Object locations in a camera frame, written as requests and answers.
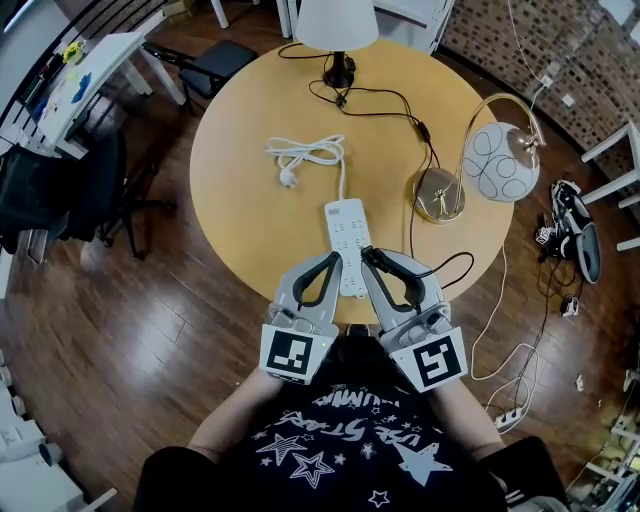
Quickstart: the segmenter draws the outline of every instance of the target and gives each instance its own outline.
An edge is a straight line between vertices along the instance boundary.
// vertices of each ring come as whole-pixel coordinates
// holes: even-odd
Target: power strip
[[[507,411],[504,414],[498,416],[494,423],[497,428],[508,427],[509,425],[513,425],[516,421],[522,418],[522,407],[516,407],[510,411]]]
[[[367,218],[360,199],[343,199],[324,206],[331,248],[342,257],[340,295],[364,297],[367,287],[362,277],[360,251],[371,245]]]

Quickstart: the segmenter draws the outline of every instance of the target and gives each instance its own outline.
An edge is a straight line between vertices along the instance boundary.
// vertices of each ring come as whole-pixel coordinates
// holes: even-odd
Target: table lamp
[[[532,133],[508,123],[482,126],[470,137],[478,114],[496,100],[515,102],[527,114]],[[416,209],[426,220],[446,224],[464,210],[462,173],[487,199],[513,202],[526,196],[538,181],[540,159],[538,147],[546,146],[542,130],[529,107],[520,98],[505,93],[493,94],[478,105],[464,136],[455,173],[429,169],[414,181]]]
[[[378,39],[373,0],[302,0],[296,34],[305,45],[333,52],[333,66],[324,82],[335,89],[353,84],[354,69],[344,52],[369,46]]]

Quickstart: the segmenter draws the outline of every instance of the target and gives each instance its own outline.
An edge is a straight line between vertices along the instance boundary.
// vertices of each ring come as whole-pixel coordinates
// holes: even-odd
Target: outlet strip on floor
[[[360,251],[371,245],[367,218],[360,199],[343,199],[324,206],[331,248],[342,257],[340,295],[364,297],[367,288],[362,277]]]

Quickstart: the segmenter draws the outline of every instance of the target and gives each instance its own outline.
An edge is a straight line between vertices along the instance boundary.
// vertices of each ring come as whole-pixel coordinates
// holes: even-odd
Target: white desk
[[[52,91],[49,102],[38,122],[40,132],[45,136],[45,145],[53,150],[56,147],[76,158],[82,158],[86,150],[66,139],[67,132],[82,114],[100,87],[119,68],[139,94],[151,94],[153,90],[140,72],[128,60],[144,43],[144,36],[138,32],[111,34],[100,41],[77,66],[67,66],[63,71],[64,78]],[[185,97],[164,69],[160,61],[144,50],[140,52],[154,70],[160,81],[167,88],[171,97],[179,105],[183,105]],[[79,89],[83,76],[91,73],[84,96],[77,103],[71,103]]]

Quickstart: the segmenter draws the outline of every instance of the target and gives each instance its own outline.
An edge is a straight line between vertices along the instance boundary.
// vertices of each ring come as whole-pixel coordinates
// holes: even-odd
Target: white cable
[[[544,85],[544,82],[542,81],[542,79],[538,78],[538,75],[536,75],[534,73],[533,69],[531,69],[531,66],[529,66],[529,61],[527,61],[527,56],[524,54],[524,50],[522,49],[522,46],[520,45],[520,39],[518,38],[518,31],[516,30],[516,22],[513,20],[513,11],[511,9],[511,0],[507,0],[507,7],[509,7],[509,18],[511,18],[511,28],[513,29],[513,37],[515,37],[515,39],[516,39],[516,45],[518,46],[518,50],[520,50],[520,55],[522,55],[522,60],[524,61],[524,65],[527,66],[527,69],[529,70],[531,75],[538,82],[540,82],[542,85]]]
[[[293,174],[293,171],[304,160],[319,165],[336,165],[339,163],[339,198],[343,200],[346,186],[346,169],[344,164],[344,148],[340,143],[343,142],[344,139],[344,135],[331,135],[313,144],[301,144],[281,137],[272,137],[267,141],[265,151],[277,157],[278,166],[280,167],[280,183],[289,188],[294,188],[298,184],[298,179]],[[275,147],[274,143],[281,143],[285,147]],[[320,158],[314,155],[316,151],[327,151],[333,155],[333,158]]]
[[[489,315],[489,320],[487,321],[487,325],[485,325],[484,329],[482,329],[482,332],[478,335],[478,337],[476,338],[476,340],[473,342],[473,345],[471,346],[471,378],[475,381],[483,381],[483,380],[487,380],[490,379],[492,377],[495,377],[496,375],[498,375],[498,373],[500,373],[500,371],[502,371],[502,369],[509,363],[509,361],[511,361],[511,359],[513,358],[513,356],[516,354],[516,352],[518,351],[518,349],[520,347],[526,347],[528,349],[531,349],[531,352],[533,352],[536,356],[536,369],[535,369],[535,374],[533,377],[533,388],[529,389],[529,383],[527,382],[527,380],[524,378],[524,376],[520,377],[516,377],[514,379],[511,379],[509,382],[507,382],[506,384],[503,384],[502,386],[500,386],[498,389],[496,389],[493,394],[491,395],[491,397],[489,398],[489,401],[487,402],[487,405],[485,406],[485,411],[489,408],[489,406],[491,405],[491,401],[495,398],[495,396],[502,391],[504,388],[506,388],[507,386],[509,386],[510,384],[516,383],[520,380],[522,380],[522,382],[524,382],[525,388],[527,390],[527,398],[524,401],[524,411],[522,413],[522,417],[520,417],[520,419],[518,421],[516,421],[513,425],[509,426],[509,428],[507,430],[504,430],[502,432],[500,432],[500,435],[506,434],[507,432],[509,432],[511,429],[515,428],[515,426],[520,423],[524,417],[527,415],[527,413],[529,412],[529,408],[531,407],[531,401],[533,400],[533,394],[536,391],[536,386],[538,384],[538,362],[540,361],[540,354],[538,353],[538,350],[527,344],[527,343],[520,343],[517,347],[515,347],[512,351],[511,354],[509,354],[509,356],[504,360],[504,362],[502,363],[502,365],[500,365],[500,368],[498,368],[496,371],[494,371],[493,373],[490,373],[489,375],[484,375],[482,377],[478,377],[477,375],[475,375],[474,373],[474,368],[475,368],[475,360],[476,360],[476,347],[478,345],[478,343],[480,342],[480,340],[482,339],[482,337],[484,336],[484,334],[487,332],[487,329],[489,329],[489,325],[491,325],[491,320],[493,320],[493,316],[496,314],[496,311],[498,311],[498,308],[500,307],[500,303],[502,302],[502,297],[504,295],[504,285],[505,282],[507,280],[507,255],[504,252],[504,245],[502,246],[502,259],[504,260],[504,274],[502,275],[502,284],[500,286],[500,297],[498,298],[498,302],[496,303],[495,307],[493,308],[493,311],[491,312],[491,315]]]

